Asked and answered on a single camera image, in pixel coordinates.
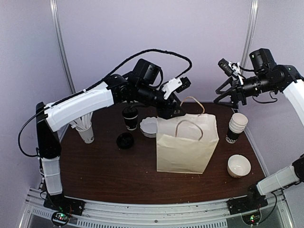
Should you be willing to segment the kraft paper takeout bag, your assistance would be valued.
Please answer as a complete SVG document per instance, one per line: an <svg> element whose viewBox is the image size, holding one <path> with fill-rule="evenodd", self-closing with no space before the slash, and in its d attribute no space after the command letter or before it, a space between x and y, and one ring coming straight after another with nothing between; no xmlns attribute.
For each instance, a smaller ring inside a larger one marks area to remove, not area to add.
<svg viewBox="0 0 304 228"><path fill-rule="evenodd" d="M185 114L169 120L157 118L156 170L158 172L202 174L219 142L216 117Z"/></svg>

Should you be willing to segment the black plastic cup lid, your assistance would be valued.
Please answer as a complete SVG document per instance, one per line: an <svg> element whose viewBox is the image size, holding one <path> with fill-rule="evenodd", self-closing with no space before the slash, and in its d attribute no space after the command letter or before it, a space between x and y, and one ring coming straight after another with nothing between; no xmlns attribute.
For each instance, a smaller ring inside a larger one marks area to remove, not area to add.
<svg viewBox="0 0 304 228"><path fill-rule="evenodd" d="M125 107L122 111L122 116L124 119L134 119L138 116L138 110L133 106Z"/></svg>

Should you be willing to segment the black white paper coffee cup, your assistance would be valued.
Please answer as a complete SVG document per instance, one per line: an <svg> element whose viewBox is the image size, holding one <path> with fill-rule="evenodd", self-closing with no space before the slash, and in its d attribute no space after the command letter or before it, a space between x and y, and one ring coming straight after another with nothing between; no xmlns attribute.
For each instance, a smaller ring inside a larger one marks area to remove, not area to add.
<svg viewBox="0 0 304 228"><path fill-rule="evenodd" d="M125 125L126 125L126 129L129 131L134 131L137 128L137 123L138 123L138 117L134 117L134 118L123 118Z"/></svg>

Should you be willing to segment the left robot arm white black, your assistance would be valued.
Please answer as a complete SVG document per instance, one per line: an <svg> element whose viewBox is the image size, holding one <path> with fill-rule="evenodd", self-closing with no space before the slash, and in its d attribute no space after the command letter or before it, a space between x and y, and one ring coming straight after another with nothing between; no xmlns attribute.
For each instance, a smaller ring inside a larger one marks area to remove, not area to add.
<svg viewBox="0 0 304 228"><path fill-rule="evenodd" d="M58 211L68 207L68 200L62 196L59 165L61 144L57 131L77 118L122 102L136 101L153 106L157 115L166 120L184 116L186 113L181 102L174 95L175 91L184 87L183 80L176 77L158 90L151 85L161 74L161 67L141 58L134 69L123 76L110 74L96 85L62 100L37 104L36 114L32 116L32 119L36 119L37 157L41 161L49 202Z"/></svg>

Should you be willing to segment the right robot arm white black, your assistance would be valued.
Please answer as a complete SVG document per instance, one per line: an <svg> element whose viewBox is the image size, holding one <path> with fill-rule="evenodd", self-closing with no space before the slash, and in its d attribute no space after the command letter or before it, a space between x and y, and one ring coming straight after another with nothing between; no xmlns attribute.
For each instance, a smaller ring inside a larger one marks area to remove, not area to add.
<svg viewBox="0 0 304 228"><path fill-rule="evenodd" d="M261 166L267 170L287 159L289 165L268 174L256 184L256 190L244 198L246 209L254 209L262 201L261 195L281 190L287 198L304 196L304 160L296 158L304 152L304 71L274 54L287 54L286 48L260 48L249 54L251 77L244 77L244 67L221 59L218 66L228 79L216 89L214 103L238 109L269 94L270 101L256 100L244 114L251 118L247 127L250 143Z"/></svg>

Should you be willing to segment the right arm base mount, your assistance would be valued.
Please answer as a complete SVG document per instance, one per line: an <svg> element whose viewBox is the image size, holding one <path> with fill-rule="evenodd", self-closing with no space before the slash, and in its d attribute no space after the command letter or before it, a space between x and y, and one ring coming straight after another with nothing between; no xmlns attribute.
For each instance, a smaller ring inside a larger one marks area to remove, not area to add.
<svg viewBox="0 0 304 228"><path fill-rule="evenodd" d="M246 225L258 225L262 221L261 209L266 207L268 202L265 196L254 199L246 195L239 198L230 198L227 201L227 207L230 215L241 215Z"/></svg>

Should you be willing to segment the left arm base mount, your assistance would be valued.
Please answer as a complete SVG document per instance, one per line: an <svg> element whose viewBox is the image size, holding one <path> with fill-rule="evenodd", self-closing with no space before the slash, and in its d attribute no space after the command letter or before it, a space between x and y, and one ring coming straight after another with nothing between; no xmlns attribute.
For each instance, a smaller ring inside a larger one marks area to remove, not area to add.
<svg viewBox="0 0 304 228"><path fill-rule="evenodd" d="M55 211L51 215L51 222L57 227L62 227L70 222L73 215L82 215L85 202L66 197L64 193L58 195L47 193L43 206Z"/></svg>

